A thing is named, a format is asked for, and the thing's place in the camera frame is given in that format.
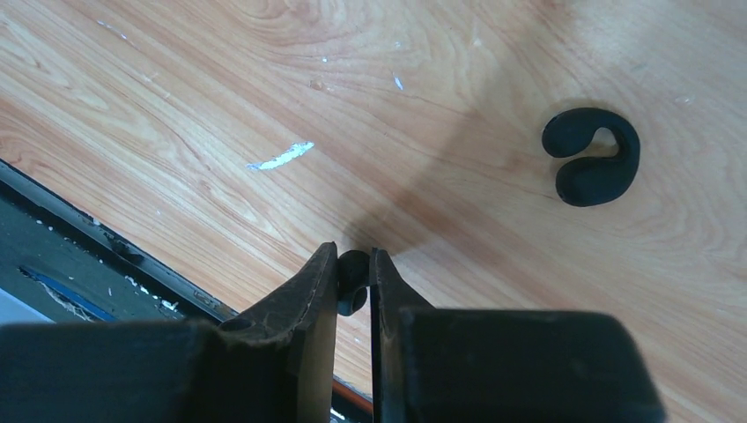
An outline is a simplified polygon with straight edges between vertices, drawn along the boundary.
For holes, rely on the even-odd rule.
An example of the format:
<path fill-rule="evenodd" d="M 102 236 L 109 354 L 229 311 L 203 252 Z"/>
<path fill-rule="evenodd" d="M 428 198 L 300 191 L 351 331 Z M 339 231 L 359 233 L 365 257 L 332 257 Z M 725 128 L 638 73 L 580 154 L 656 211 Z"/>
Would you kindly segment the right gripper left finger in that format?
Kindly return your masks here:
<path fill-rule="evenodd" d="M 327 422 L 337 246 L 223 323 L 1 329 L 4 422 Z"/>

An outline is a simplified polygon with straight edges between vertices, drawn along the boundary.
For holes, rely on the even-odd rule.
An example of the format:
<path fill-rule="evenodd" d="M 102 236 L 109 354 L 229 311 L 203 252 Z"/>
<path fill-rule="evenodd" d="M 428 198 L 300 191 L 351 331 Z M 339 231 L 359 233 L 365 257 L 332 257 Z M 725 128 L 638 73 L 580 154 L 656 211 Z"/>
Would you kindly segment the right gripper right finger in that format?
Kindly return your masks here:
<path fill-rule="evenodd" d="M 387 251 L 370 262 L 377 422 L 663 422 L 638 346 L 611 315 L 436 308 Z"/>

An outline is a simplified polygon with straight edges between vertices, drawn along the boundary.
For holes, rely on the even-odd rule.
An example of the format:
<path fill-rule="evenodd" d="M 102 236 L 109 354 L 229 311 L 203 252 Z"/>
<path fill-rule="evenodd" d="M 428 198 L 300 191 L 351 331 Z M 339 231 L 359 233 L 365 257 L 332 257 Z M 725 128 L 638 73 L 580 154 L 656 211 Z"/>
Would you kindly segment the black earbud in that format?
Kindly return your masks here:
<path fill-rule="evenodd" d="M 364 307 L 368 297 L 370 256 L 360 250 L 343 253 L 337 260 L 337 313 L 351 316 Z"/>
<path fill-rule="evenodd" d="M 640 137 L 623 116 L 601 108 L 573 108 L 552 117 L 541 142 L 553 158 L 574 156 L 587 149 L 599 129 L 609 130 L 618 151 L 609 157 L 587 156 L 571 160 L 556 173 L 559 198 L 575 207 L 606 204 L 632 185 L 640 165 Z"/>

